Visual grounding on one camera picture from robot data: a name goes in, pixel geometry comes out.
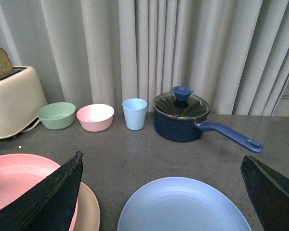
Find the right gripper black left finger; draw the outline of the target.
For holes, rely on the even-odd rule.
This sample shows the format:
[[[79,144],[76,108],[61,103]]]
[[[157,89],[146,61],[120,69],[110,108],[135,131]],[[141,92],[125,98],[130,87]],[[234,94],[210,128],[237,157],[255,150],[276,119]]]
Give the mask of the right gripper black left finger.
[[[72,224],[83,173],[75,156],[0,209],[0,231],[67,231]]]

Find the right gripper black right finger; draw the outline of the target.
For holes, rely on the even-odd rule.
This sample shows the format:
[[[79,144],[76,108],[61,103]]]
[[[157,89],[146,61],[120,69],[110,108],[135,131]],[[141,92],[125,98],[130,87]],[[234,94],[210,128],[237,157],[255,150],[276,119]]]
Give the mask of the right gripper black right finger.
[[[263,229],[289,231],[289,179],[248,155],[240,171]]]

